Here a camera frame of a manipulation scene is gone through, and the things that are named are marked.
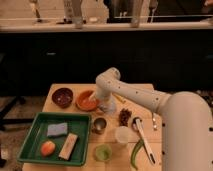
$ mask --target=white cup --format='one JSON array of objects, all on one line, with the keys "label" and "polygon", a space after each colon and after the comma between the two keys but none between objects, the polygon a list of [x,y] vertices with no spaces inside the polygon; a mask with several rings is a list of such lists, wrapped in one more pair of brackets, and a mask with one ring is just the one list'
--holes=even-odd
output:
[{"label": "white cup", "polygon": [[126,126],[119,126],[115,129],[115,139],[121,145],[127,145],[131,138],[131,130]]}]

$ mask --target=blue sponge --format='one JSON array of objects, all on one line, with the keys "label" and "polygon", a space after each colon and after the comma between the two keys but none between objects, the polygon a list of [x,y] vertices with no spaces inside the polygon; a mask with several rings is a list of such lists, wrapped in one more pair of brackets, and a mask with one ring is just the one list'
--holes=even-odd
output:
[{"label": "blue sponge", "polygon": [[47,128],[47,137],[58,137],[67,135],[68,126],[67,123],[51,124]]}]

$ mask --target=brown bowl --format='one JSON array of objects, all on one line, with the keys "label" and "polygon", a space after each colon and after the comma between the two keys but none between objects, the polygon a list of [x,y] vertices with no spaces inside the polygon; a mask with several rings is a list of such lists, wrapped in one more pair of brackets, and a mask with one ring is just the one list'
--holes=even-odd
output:
[{"label": "brown bowl", "polygon": [[61,108],[69,107],[73,100],[73,92],[69,88],[59,88],[52,95],[52,101]]}]

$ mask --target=green plastic tray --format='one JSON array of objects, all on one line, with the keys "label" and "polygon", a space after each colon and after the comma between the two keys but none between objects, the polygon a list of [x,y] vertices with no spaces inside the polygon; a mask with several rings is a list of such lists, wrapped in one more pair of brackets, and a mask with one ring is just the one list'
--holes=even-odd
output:
[{"label": "green plastic tray", "polygon": [[[49,124],[68,123],[68,133],[78,135],[70,159],[62,160],[58,157],[67,136],[57,138],[47,137]],[[67,166],[82,166],[86,161],[91,116],[88,114],[73,113],[38,113],[32,123],[30,131],[22,145],[18,155],[18,161],[26,163],[59,164]],[[40,153],[41,144],[51,140],[56,144],[54,153],[43,157]]]}]

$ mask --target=green cup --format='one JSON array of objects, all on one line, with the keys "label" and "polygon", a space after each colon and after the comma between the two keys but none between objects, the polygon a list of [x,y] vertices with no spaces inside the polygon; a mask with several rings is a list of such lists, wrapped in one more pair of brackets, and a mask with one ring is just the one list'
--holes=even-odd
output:
[{"label": "green cup", "polygon": [[107,144],[99,145],[95,148],[95,157],[98,161],[109,161],[112,156],[112,149]]}]

